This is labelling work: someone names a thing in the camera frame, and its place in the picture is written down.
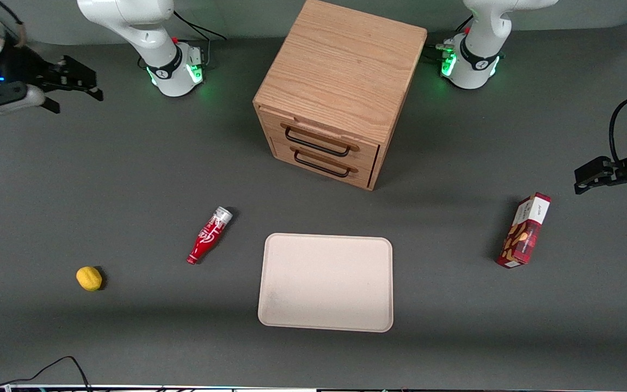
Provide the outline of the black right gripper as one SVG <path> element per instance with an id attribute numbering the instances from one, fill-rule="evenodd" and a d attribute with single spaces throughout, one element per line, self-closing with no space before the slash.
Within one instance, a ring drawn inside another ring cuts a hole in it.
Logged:
<path id="1" fill-rule="evenodd" d="M 53 65 L 30 48 L 4 47 L 0 52 L 0 93 L 20 93 L 28 84 L 44 92 L 81 91 L 103 101 L 96 72 L 76 59 L 64 55 Z M 54 114 L 61 110 L 59 102 L 47 96 L 40 107 Z"/>

